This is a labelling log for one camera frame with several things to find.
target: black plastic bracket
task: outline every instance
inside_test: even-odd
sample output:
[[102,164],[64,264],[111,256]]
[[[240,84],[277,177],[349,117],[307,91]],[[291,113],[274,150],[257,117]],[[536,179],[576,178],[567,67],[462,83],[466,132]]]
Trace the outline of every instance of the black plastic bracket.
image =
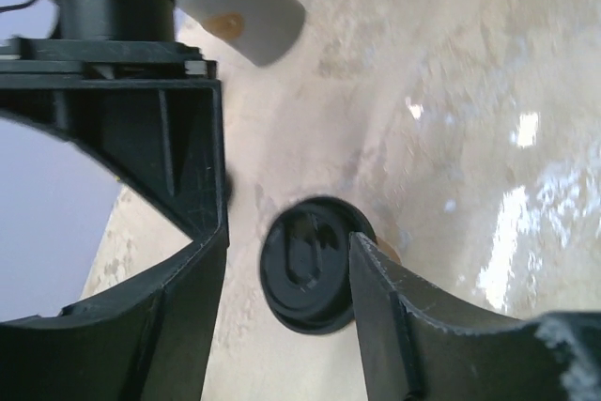
[[197,400],[228,246],[221,85],[177,43],[14,39],[0,116],[70,141],[193,243],[54,318],[0,324],[6,399]]
[[397,265],[366,236],[350,284],[373,401],[601,399],[601,315],[520,321],[462,301]]

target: marble surface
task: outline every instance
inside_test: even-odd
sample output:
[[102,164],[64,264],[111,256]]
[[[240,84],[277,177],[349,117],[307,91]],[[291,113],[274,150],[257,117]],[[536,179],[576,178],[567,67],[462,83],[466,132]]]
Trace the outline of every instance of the marble surface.
[[[308,195],[353,203],[404,265],[487,309],[601,309],[601,0],[301,1],[300,40],[266,69],[180,34],[220,62],[236,180],[203,399],[365,399],[354,326],[297,335],[260,291],[270,221]],[[85,294],[185,241],[126,189]]]

